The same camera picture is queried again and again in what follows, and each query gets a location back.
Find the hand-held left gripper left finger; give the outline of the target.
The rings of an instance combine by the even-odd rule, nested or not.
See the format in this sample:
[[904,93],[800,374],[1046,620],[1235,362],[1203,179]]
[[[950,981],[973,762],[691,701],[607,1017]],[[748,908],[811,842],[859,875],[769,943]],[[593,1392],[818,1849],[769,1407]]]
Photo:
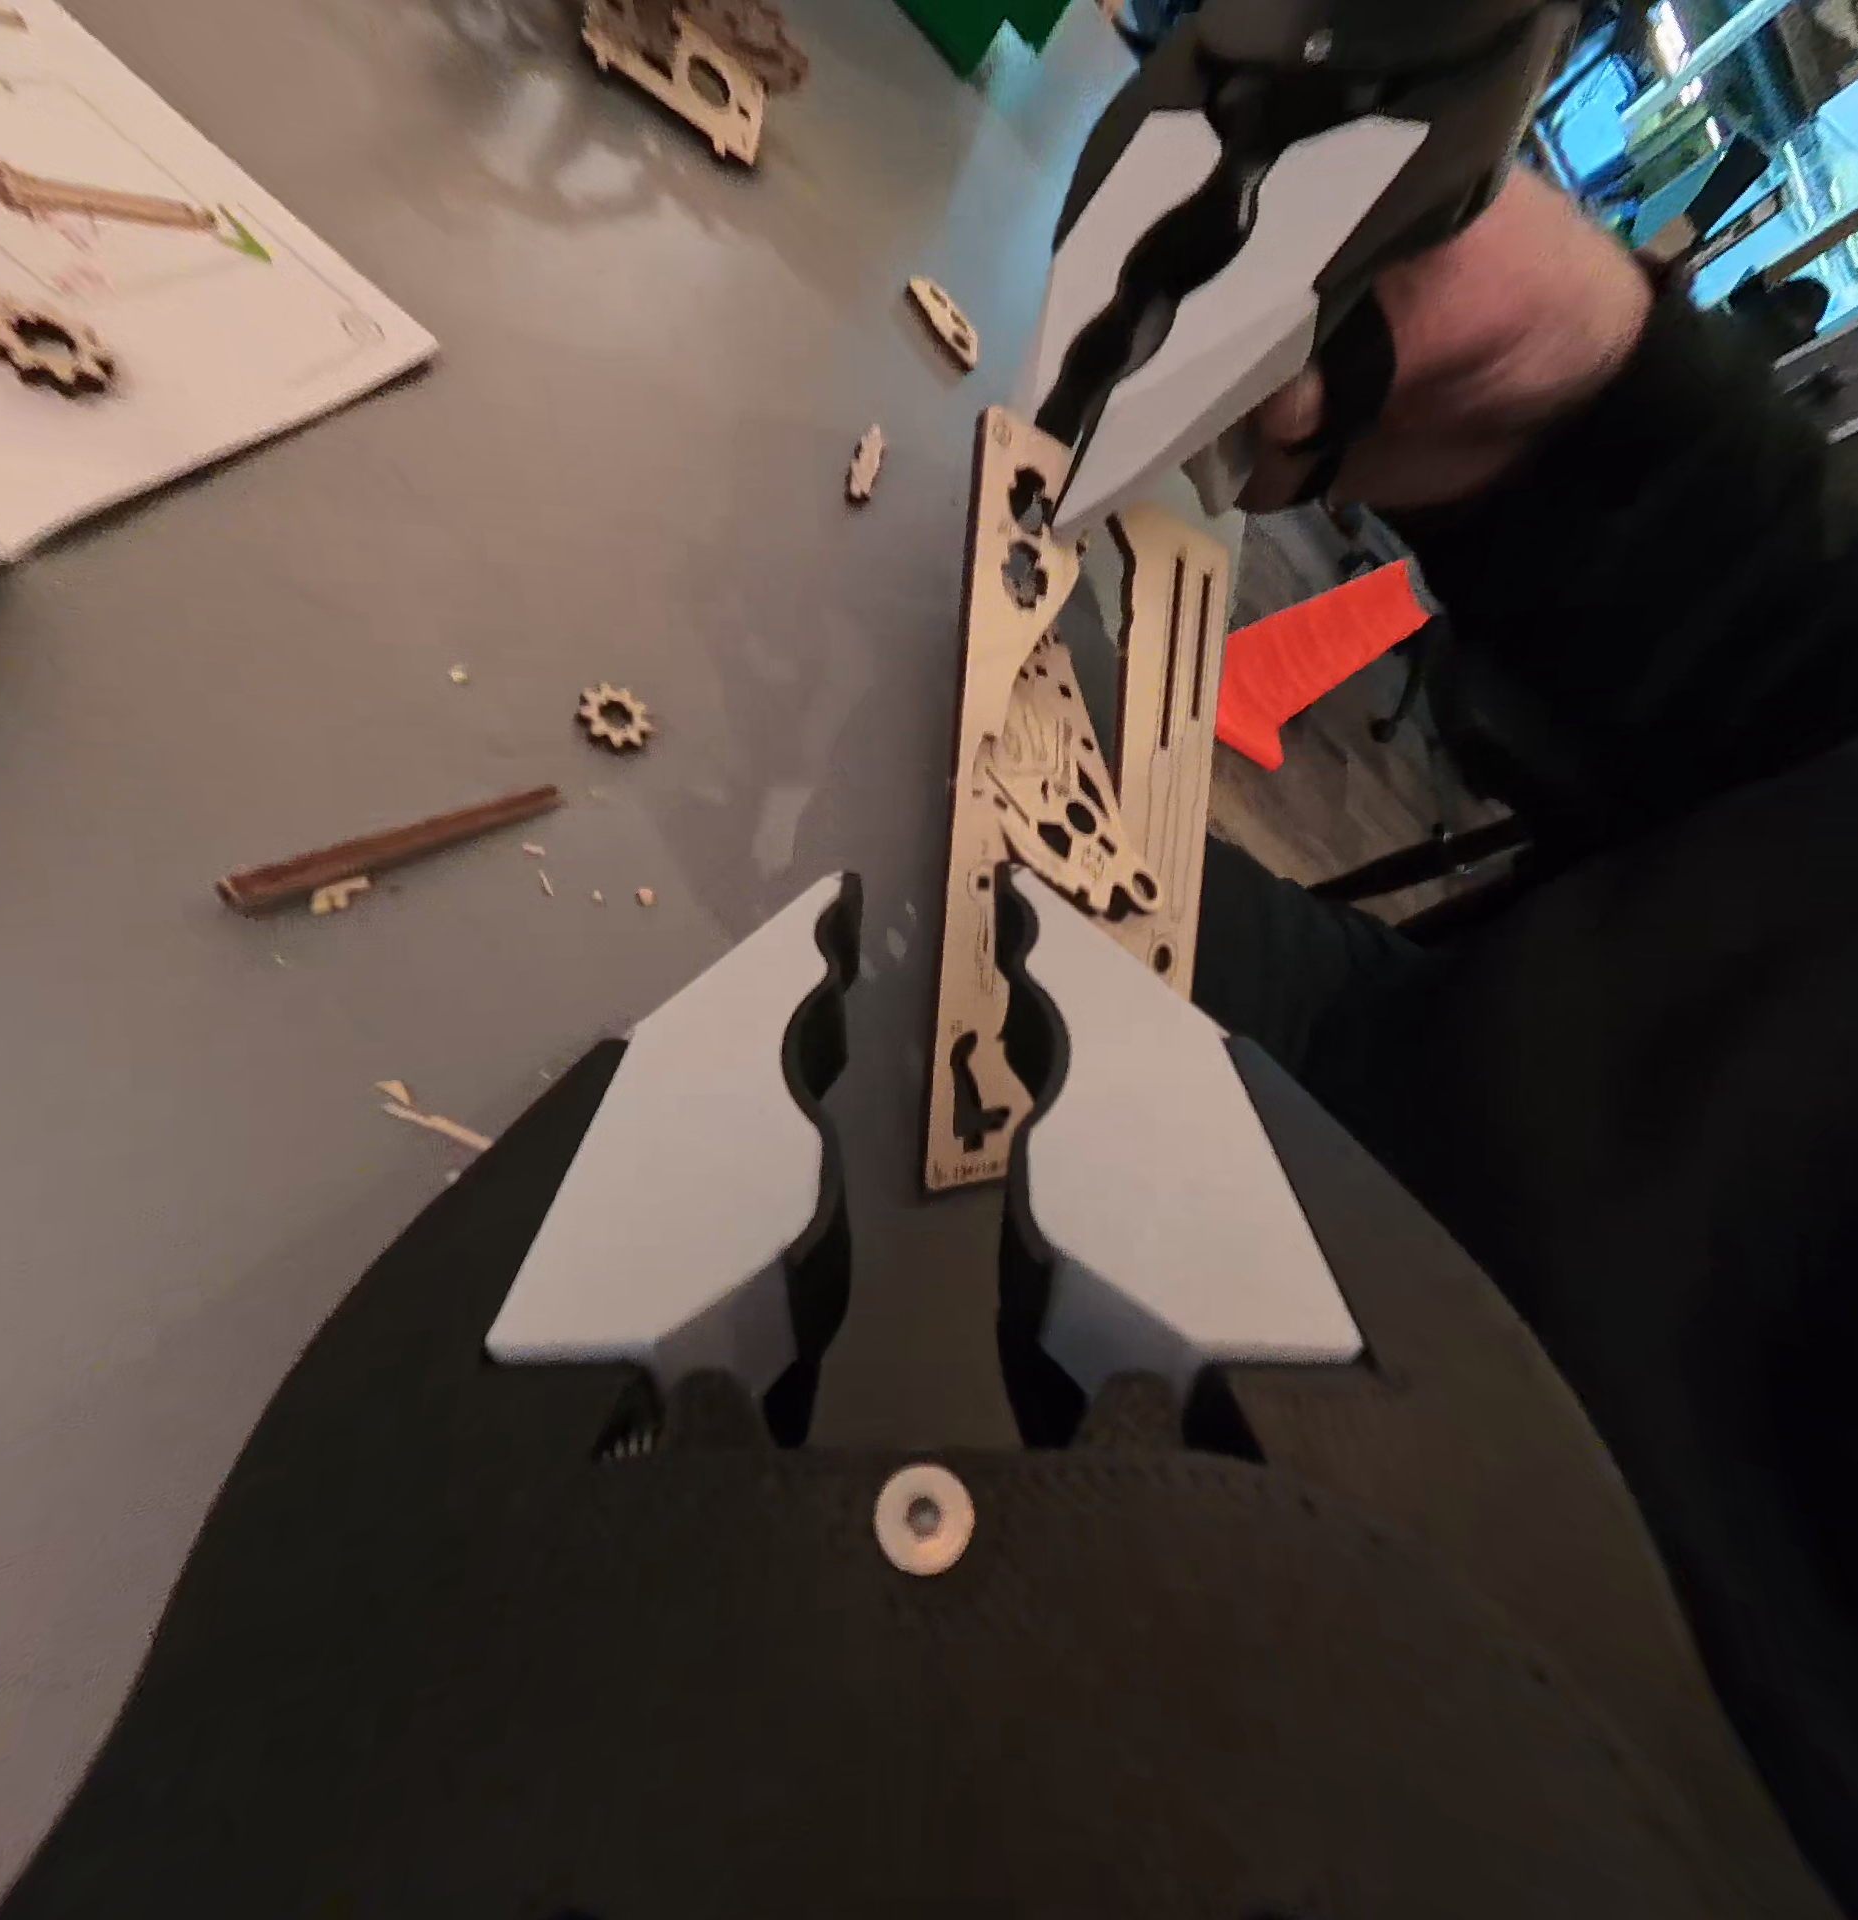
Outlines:
[[491,1331],[498,1366],[727,1374],[797,1449],[852,1292],[842,1139],[863,879],[829,873],[639,1020]]

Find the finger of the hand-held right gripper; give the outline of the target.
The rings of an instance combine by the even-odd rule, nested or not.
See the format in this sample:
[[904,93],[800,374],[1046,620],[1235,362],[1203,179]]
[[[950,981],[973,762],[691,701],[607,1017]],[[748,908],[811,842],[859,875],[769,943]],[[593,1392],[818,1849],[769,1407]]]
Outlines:
[[1220,160],[1203,112],[1146,112],[1057,240],[1022,364],[1022,416],[1048,439],[1081,443],[1168,273],[1182,209]]
[[1201,454],[1303,367],[1321,273],[1427,133],[1423,117],[1370,112],[1270,161],[1222,145],[1182,209],[1179,250],[1125,372],[1068,443],[1050,519],[1061,537]]

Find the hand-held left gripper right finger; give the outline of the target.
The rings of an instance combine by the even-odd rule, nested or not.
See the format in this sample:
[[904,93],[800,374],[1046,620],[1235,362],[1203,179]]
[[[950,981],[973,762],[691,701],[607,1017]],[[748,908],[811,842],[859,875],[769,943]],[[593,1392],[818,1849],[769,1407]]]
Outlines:
[[1347,1369],[1365,1338],[1230,1034],[1022,865],[994,879],[994,961],[1031,1096],[994,1311],[1015,1436],[1064,1449],[1143,1377],[1193,1445],[1249,1449],[1231,1369]]

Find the laser-cut wooden parts sheet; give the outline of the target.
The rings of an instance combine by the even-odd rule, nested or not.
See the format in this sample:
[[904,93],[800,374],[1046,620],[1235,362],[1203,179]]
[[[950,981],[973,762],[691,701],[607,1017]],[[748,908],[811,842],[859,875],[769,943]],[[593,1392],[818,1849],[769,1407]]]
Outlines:
[[1031,1108],[1003,1042],[1008,977],[994,958],[1003,862],[1057,889],[1168,992],[1189,997],[1197,969],[1231,559],[1222,539],[1156,500],[1107,519],[1119,597],[1112,722],[1100,736],[1061,633],[1091,546],[1048,522],[1064,474],[1061,443],[1000,406],[978,415],[927,1044],[927,1193],[1003,1177],[1012,1130]]

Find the person's right forearm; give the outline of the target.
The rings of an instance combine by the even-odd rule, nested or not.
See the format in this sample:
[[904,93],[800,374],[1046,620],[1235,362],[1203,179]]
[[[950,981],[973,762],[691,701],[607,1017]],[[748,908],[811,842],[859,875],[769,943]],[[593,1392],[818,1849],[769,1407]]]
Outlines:
[[1536,842],[1607,846],[1762,784],[1858,816],[1858,469],[1737,323],[1658,292],[1510,474],[1390,516]]

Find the assembled wooden model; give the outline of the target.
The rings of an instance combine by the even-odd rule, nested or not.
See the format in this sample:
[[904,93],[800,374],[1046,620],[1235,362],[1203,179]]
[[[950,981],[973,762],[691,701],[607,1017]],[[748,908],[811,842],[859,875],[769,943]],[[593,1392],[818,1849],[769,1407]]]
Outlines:
[[768,98],[808,82],[808,54],[773,4],[583,4],[581,40],[702,133],[712,156],[756,169]]

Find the person's right hand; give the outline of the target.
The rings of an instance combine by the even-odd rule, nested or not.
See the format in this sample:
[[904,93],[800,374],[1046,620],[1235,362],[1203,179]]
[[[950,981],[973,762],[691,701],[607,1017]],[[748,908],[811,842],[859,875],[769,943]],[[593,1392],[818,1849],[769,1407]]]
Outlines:
[[1379,271],[1395,380],[1325,482],[1330,364],[1316,355],[1246,420],[1246,515],[1303,497],[1379,515],[1449,509],[1514,468],[1628,362],[1651,309],[1643,266],[1575,199],[1511,169],[1453,240]]

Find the green plastic bin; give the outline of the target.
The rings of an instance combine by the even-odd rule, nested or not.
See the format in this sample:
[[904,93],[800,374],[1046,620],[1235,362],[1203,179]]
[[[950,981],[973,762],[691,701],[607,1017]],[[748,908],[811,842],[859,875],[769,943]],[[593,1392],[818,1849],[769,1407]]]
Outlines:
[[1030,54],[1041,54],[1074,4],[894,4],[936,47],[956,79],[977,79],[994,40],[1010,30]]

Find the dark wooden stick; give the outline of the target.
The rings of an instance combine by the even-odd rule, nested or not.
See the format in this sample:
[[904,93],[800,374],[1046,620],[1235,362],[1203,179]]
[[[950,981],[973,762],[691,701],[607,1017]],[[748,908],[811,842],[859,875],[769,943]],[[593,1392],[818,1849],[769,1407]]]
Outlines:
[[241,865],[217,875],[212,891],[235,913],[257,920],[294,899],[308,899],[320,889],[336,889],[358,879],[372,882],[381,873],[436,858],[436,851],[453,851],[491,833],[542,820],[563,805],[567,795],[559,784],[527,784],[480,805],[453,806],[392,828],[374,828],[274,862]]

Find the white instruction booklet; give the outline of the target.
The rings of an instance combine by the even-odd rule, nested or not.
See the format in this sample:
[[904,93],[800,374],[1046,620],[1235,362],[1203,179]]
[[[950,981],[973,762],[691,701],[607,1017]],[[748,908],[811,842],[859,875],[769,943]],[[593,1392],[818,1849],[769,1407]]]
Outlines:
[[0,296],[119,362],[84,396],[0,364],[0,568],[436,355],[60,4],[0,4]]

